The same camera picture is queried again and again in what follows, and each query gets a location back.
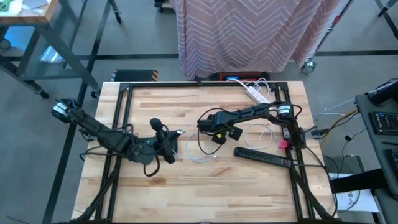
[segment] gray floor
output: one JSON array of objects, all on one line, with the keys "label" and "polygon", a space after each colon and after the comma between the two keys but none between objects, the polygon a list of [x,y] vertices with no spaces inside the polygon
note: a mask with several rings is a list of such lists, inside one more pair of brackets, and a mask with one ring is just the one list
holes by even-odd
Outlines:
[{"label": "gray floor", "polygon": [[[80,10],[80,0],[69,1],[75,12]],[[91,52],[97,28],[105,6],[105,0],[89,0],[81,27],[73,46],[78,55]],[[99,54],[156,54],[177,53],[175,15],[159,14],[148,0],[118,0],[124,23],[120,26],[109,15]],[[69,41],[73,23],[57,8],[54,23]],[[374,0],[357,0],[329,36],[322,51],[329,50],[397,50],[398,40],[393,36],[387,22],[376,17],[379,9]],[[398,6],[389,11],[398,24]],[[12,49],[3,55],[20,55],[24,51],[32,29],[13,28],[7,34],[12,40]],[[40,41],[37,57],[46,47]],[[325,108],[352,99],[355,95],[372,90],[398,71],[398,55],[360,57],[317,57],[317,69],[310,75],[300,73],[289,64],[285,71],[272,74],[275,80],[303,80],[318,127],[326,128],[339,118],[333,115],[317,115]],[[92,74],[99,81],[108,81],[115,68],[149,68],[160,72],[161,80],[184,80],[177,59],[167,60],[102,60],[95,63]],[[30,90],[1,72],[0,82],[0,222],[15,223],[6,218],[10,215],[29,223],[40,223],[49,197],[55,171],[68,126],[52,118],[50,110],[54,98],[76,97],[79,80],[51,80],[39,82],[52,99],[42,100]],[[94,114],[96,100],[85,99],[84,109]],[[354,109],[353,102],[327,112],[345,113]],[[361,118],[354,118],[331,135],[323,153],[339,156],[345,143],[344,136],[352,136],[364,127]],[[79,135],[73,143],[70,160],[62,184],[53,222],[70,218],[78,188],[82,161],[78,153],[86,149]],[[360,155],[365,169],[379,167],[366,133],[360,134],[348,144],[347,154]],[[371,222],[369,214],[347,212],[345,220]]]}]

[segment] black metal frame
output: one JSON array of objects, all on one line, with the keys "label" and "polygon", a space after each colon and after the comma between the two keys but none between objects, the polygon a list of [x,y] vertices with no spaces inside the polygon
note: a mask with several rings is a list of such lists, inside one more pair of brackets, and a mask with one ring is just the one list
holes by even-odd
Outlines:
[{"label": "black metal frame", "polygon": [[[114,118],[113,118],[113,125],[112,128],[117,128],[119,117],[120,117],[120,110],[121,110],[121,105],[122,105],[122,98],[124,92],[127,90],[127,100],[126,100],[126,107],[124,110],[124,115],[123,115],[123,125],[128,123],[128,118],[129,118],[129,112],[131,108],[131,102],[132,102],[132,91],[134,88],[142,88],[142,87],[164,87],[164,88],[170,88],[170,87],[226,87],[226,86],[240,86],[240,84],[235,83],[235,82],[135,82],[135,83],[121,83],[119,87],[119,93],[118,93],[118,98],[116,101],[116,108],[114,112]],[[282,90],[284,93],[284,98],[286,102],[290,103],[290,95],[289,95],[289,88],[287,82],[275,82],[275,83],[270,83],[271,88],[275,90]],[[280,91],[275,91],[275,97],[277,100],[281,100],[282,97],[280,95]],[[292,148],[288,148],[286,150],[287,157],[289,159],[293,159],[292,157]],[[300,149],[297,149],[297,160],[299,164],[303,164],[303,157]],[[111,165],[111,156],[107,156],[105,163],[104,163],[104,169],[103,169],[103,176],[101,179],[101,186],[104,185],[106,182],[108,175],[109,175],[109,168]],[[115,163],[115,169],[120,171],[121,168],[121,158],[117,157],[116,158],[116,163]],[[306,186],[308,186],[308,180],[307,180],[307,174],[305,172],[305,168],[301,167],[300,168],[300,175],[305,183]],[[114,212],[114,206],[115,206],[115,201],[116,201],[116,193],[118,189],[118,178],[119,176],[116,177],[115,182],[112,185],[112,190],[111,190],[111,195],[109,198],[109,207],[108,207],[108,212],[106,219],[101,219],[102,212],[103,212],[103,201],[99,204],[98,208],[96,209],[96,214],[95,214],[95,222],[100,222],[101,220],[103,222],[111,222],[113,218],[113,212]],[[317,220],[315,219],[315,214],[313,211],[313,207],[311,203],[309,202],[308,198],[306,198],[306,204],[308,208],[308,216],[309,218],[304,218],[303,217],[303,212],[301,208],[301,203],[300,203],[300,197],[299,197],[299,192],[298,192],[298,187],[296,181],[294,181],[294,178],[292,177],[292,174],[290,173],[290,181],[292,184],[292,191],[293,191],[293,200],[295,204],[295,212],[297,215],[297,219],[300,223],[311,223],[313,221],[317,223],[322,223],[322,222],[329,222],[329,220]]]}]

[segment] chevron pattern fabric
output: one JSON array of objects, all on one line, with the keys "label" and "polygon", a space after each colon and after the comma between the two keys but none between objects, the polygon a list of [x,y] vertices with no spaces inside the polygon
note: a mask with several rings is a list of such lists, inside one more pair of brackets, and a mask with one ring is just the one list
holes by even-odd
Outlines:
[{"label": "chevron pattern fabric", "polygon": [[301,66],[344,0],[171,0],[182,72],[281,72]]}]

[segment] metal table frame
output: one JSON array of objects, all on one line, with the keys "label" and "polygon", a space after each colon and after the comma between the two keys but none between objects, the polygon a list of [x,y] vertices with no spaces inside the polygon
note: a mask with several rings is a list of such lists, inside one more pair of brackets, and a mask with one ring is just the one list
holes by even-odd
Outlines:
[{"label": "metal table frame", "polygon": [[[283,97],[285,98],[286,102],[290,102],[290,95],[289,95],[289,88],[287,82],[275,82],[275,83],[270,83],[269,84],[271,88],[275,90],[282,90],[283,92]],[[123,114],[123,125],[127,124],[129,115],[130,115],[130,109],[131,109],[131,102],[132,102],[132,93],[134,88],[150,88],[150,87],[161,87],[161,88],[167,88],[167,87],[225,87],[225,86],[240,86],[240,84],[235,83],[235,82],[135,82],[135,83],[121,83],[119,86],[119,93],[118,93],[118,98],[116,100],[116,108],[114,112],[114,117],[113,117],[113,123],[112,123],[112,128],[117,128],[118,123],[119,123],[119,115],[120,111],[122,108],[122,99],[123,99],[123,94],[125,91],[128,91],[127,93],[127,99],[125,102],[125,107],[124,107],[124,114]],[[280,94],[280,91],[275,92],[275,97],[277,100],[282,100],[282,95]],[[70,135],[71,138],[67,139],[65,144],[72,144],[73,141],[73,135]],[[292,151],[293,149],[291,147],[288,147],[286,149],[286,156],[288,159],[293,159],[292,157]],[[299,164],[303,164],[303,156],[301,150],[296,150],[296,155],[297,155],[297,162]],[[63,163],[66,166],[67,160],[68,160],[69,155],[67,156],[62,156],[60,163]],[[109,178],[109,168],[111,166],[111,156],[106,156],[105,163],[104,163],[104,169],[103,169],[103,175],[101,178],[101,187],[102,188],[105,185],[105,182]],[[116,158],[116,162],[114,163],[114,170],[120,170],[121,168],[121,157]],[[302,180],[305,184],[305,186],[308,187],[308,180],[307,180],[307,174],[305,172],[305,167],[300,167],[299,169],[300,176],[302,177]],[[65,169],[60,170],[58,169],[56,176],[63,176],[65,173]],[[116,180],[113,182],[112,187],[111,187],[111,195],[109,198],[109,207],[108,207],[108,212],[106,215],[106,218],[102,218],[102,211],[103,211],[103,200],[99,203],[96,213],[95,213],[95,219],[94,220],[87,220],[87,221],[78,221],[77,223],[112,223],[113,219],[113,213],[114,213],[114,206],[116,203],[116,194],[118,190],[118,180],[119,180],[119,172],[117,172]],[[341,221],[333,221],[333,220],[319,220],[316,219],[315,213],[312,207],[312,204],[310,203],[309,199],[306,197],[306,205],[308,208],[308,216],[309,218],[304,218],[303,217],[303,212],[302,212],[302,207],[300,203],[300,196],[298,192],[298,187],[296,181],[294,181],[294,178],[292,177],[292,174],[290,173],[290,182],[292,184],[292,191],[293,191],[293,203],[295,205],[295,213],[297,215],[297,219],[299,223],[348,223],[348,222],[341,222]],[[57,197],[58,197],[58,192],[53,194],[54,192],[51,192],[50,198],[55,199],[54,201],[50,201],[47,204],[47,208],[50,208],[51,213],[47,213],[44,215],[44,219],[42,223],[50,223],[52,219],[52,214],[53,210],[56,206],[57,202]]]},{"label": "metal table frame", "polygon": [[[69,14],[72,14],[72,10],[70,9],[69,5],[67,2],[64,2],[66,0],[60,0],[60,4],[62,5],[63,8],[66,8],[66,11]],[[15,66],[13,63],[11,63],[9,60],[7,60],[6,57],[3,57],[0,55],[0,69],[4,70],[8,75],[10,75],[12,78],[26,86],[27,88],[31,89],[34,93],[40,95],[43,98],[48,98],[49,95],[43,90],[43,88],[38,85],[35,80],[51,80],[51,79],[69,79],[69,78],[81,78],[83,82],[85,82],[87,85],[92,87],[93,89],[93,96],[96,96],[100,92],[100,87],[98,85],[98,82],[94,79],[94,77],[91,75],[91,72],[88,71],[83,64],[80,62],[79,58],[72,52],[72,46],[75,41],[81,20],[83,18],[83,13],[85,11],[87,4],[87,0],[84,0],[83,6],[80,11],[80,15],[77,19],[75,30],[72,35],[72,40],[67,45],[57,34],[57,32],[54,30],[54,28],[50,25],[49,22],[44,22],[44,23],[20,23],[20,24],[0,24],[0,26],[5,27],[3,29],[7,29],[10,26],[32,26],[34,27],[34,32],[32,34],[32,37],[30,38],[30,41],[27,45],[27,48],[22,56],[21,62],[19,66]],[[108,4],[111,5],[115,16],[116,20],[121,23],[121,18],[119,16],[119,11],[118,11],[118,6],[116,5],[115,0],[108,0]],[[54,75],[46,75],[46,76],[40,76],[40,77],[28,77],[24,76],[26,68],[29,64],[29,61],[32,57],[32,54],[34,52],[35,46],[37,41],[39,40],[39,37],[42,36],[49,45],[51,45],[65,60],[65,63],[60,71],[59,74],[54,74]],[[66,69],[66,65],[69,64],[72,69]]]}]

